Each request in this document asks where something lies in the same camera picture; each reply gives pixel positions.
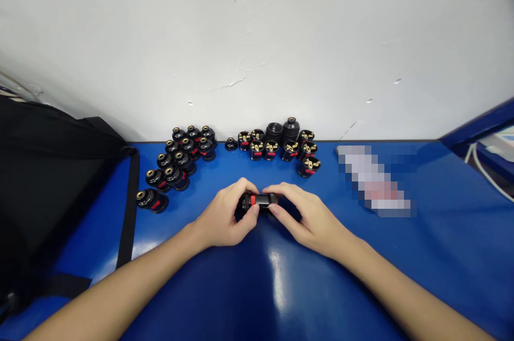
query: black cylindrical part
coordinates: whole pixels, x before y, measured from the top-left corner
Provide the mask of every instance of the black cylindrical part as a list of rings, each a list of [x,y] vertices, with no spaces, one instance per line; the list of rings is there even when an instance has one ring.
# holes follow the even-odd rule
[[[248,131],[241,131],[239,135],[237,135],[237,146],[241,151],[248,151],[251,141],[252,136]]]
[[[255,129],[252,131],[252,133],[250,134],[252,136],[252,141],[253,140],[260,140],[260,141],[264,141],[264,131],[263,130],[259,130],[259,129]]]
[[[171,190],[171,186],[166,184],[164,179],[164,172],[162,170],[148,170],[146,172],[146,183],[148,186],[155,187],[161,193]]]
[[[287,119],[283,127],[283,143],[290,140],[296,141],[298,139],[298,132],[300,132],[300,124],[296,121],[296,118],[290,117],[289,119]]]
[[[187,176],[191,176],[196,172],[196,163],[193,162],[188,154],[184,154],[182,151],[175,154],[175,166],[184,171]]]
[[[321,161],[314,156],[305,157],[298,163],[298,175],[303,178],[310,178],[321,167]]]
[[[200,135],[209,139],[213,143],[214,148],[218,146],[218,142],[216,141],[216,133],[209,126],[203,126],[202,131],[200,131]]]
[[[200,141],[198,142],[198,151],[200,151],[200,155],[206,162],[210,162],[216,157],[213,142],[206,137],[200,138]]]
[[[135,195],[135,201],[142,209],[149,209],[153,213],[162,212],[169,203],[166,195],[160,194],[157,190],[146,188]]]
[[[278,152],[278,143],[275,140],[268,140],[266,144],[264,145],[264,153],[262,156],[267,161],[272,161],[275,159],[275,155],[277,155]]]
[[[175,142],[182,144],[182,139],[186,137],[186,133],[182,128],[175,127],[173,129],[173,135],[171,136]]]
[[[260,211],[263,209],[268,210],[268,206],[272,203],[277,203],[277,196],[273,193],[256,195],[247,192],[241,195],[241,198],[239,198],[237,209],[241,210],[244,214],[250,209],[251,206],[258,204]]]
[[[187,128],[186,136],[195,143],[200,140],[200,131],[195,126],[191,125]]]
[[[181,142],[177,142],[175,140],[168,140],[166,142],[165,150],[168,154],[173,156],[175,154],[175,152],[180,151],[180,144],[181,144]]]
[[[298,143],[300,144],[300,147],[303,143],[306,141],[313,141],[314,140],[314,132],[310,130],[301,130],[300,134],[298,135]]]
[[[280,158],[284,162],[291,162],[295,156],[298,155],[298,142],[297,141],[287,141],[284,143],[282,147],[282,154]]]
[[[180,168],[168,167],[164,170],[164,176],[166,183],[177,191],[183,191],[189,187],[189,177]]]
[[[254,161],[259,161],[262,158],[264,151],[264,143],[260,140],[253,140],[250,143],[250,158]]]
[[[170,154],[159,154],[157,156],[157,166],[161,170],[164,170],[166,167],[173,165],[174,161],[175,160],[173,159],[173,156]]]
[[[300,151],[297,156],[299,161],[302,161],[307,156],[314,156],[318,150],[318,146],[314,142],[304,142],[300,144]]]
[[[181,150],[184,154],[188,154],[195,162],[200,159],[200,152],[193,139],[183,138]]]
[[[282,132],[284,128],[280,123],[270,123],[266,127],[266,136],[264,136],[264,141],[275,140],[276,142],[280,142],[282,140]]]
[[[228,138],[225,142],[225,149],[227,151],[234,151],[237,149],[237,143],[234,138]]]

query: white wall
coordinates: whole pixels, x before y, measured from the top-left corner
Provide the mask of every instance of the white wall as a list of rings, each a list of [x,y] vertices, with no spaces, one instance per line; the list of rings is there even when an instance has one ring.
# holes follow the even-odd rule
[[[129,140],[288,116],[439,138],[512,97],[513,65],[514,0],[0,0],[0,70]]]

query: blue table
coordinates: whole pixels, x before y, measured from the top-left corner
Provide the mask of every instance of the blue table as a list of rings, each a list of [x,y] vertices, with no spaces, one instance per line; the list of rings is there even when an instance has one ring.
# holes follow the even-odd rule
[[[184,192],[170,192],[162,214],[138,210],[133,257],[194,220],[216,192],[244,176],[259,189],[286,181],[315,193],[346,227],[431,293],[498,339],[514,337],[514,206],[439,142],[369,143],[379,155],[417,150],[416,218],[380,218],[360,206],[338,172],[334,149],[320,143],[322,168],[300,178],[279,158],[252,162],[248,153],[217,149],[198,161]],[[164,144],[137,144],[140,187]],[[121,163],[55,270],[90,277],[113,272],[122,228],[128,160]],[[66,304],[36,299],[0,326],[19,340]],[[188,262],[155,296],[123,340],[405,339],[385,310],[344,268],[298,245],[274,217],[262,214],[238,246],[211,248]]]

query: hand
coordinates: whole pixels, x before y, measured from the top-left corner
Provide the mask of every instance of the hand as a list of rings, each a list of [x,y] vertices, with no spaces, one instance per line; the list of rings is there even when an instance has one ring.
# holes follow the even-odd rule
[[[192,223],[203,248],[237,245],[255,227],[259,215],[257,204],[251,206],[239,222],[236,223],[234,217],[237,202],[246,191],[259,193],[257,187],[245,178],[218,191],[202,215]]]
[[[341,255],[342,248],[349,249],[350,245],[359,240],[343,226],[317,195],[285,182],[266,187],[262,192],[285,195],[295,204],[302,217],[300,223],[277,204],[270,204],[269,210],[296,241],[305,247],[336,259]]]

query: finger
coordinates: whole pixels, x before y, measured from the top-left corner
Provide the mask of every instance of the finger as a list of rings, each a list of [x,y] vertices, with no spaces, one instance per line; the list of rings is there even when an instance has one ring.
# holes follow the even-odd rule
[[[245,193],[246,191],[250,191],[254,194],[259,193],[259,190],[257,189],[257,187],[255,187],[255,185],[252,182],[245,178],[241,178],[237,182],[235,182],[232,185],[232,187],[228,189],[227,196],[231,200],[234,199],[235,203],[237,204],[237,201],[239,200],[241,195],[243,195],[243,193]]]
[[[302,243],[306,236],[310,234],[305,226],[295,221],[294,218],[279,205],[272,203],[268,206],[268,209],[293,235],[296,241]]]
[[[280,183],[279,185],[272,185],[262,190],[263,193],[277,193],[285,195],[287,199],[294,203],[294,205],[301,212],[305,196],[301,194],[303,191],[300,187],[294,187],[288,183]]]
[[[233,235],[237,243],[241,242],[245,236],[257,225],[257,216],[259,215],[259,205],[254,204],[251,206],[243,219],[234,225],[232,228]]]

